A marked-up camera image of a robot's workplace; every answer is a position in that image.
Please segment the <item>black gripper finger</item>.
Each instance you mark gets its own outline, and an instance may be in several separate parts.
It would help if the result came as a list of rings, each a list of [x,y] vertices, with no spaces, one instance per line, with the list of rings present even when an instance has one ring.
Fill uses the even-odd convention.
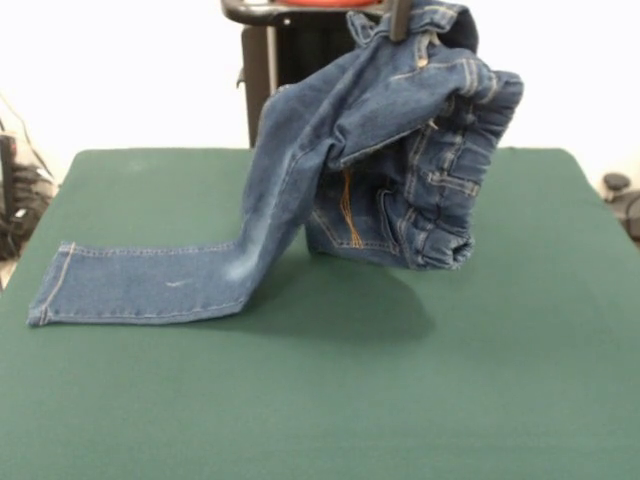
[[[403,41],[407,37],[411,7],[411,0],[393,0],[391,2],[392,41]]]

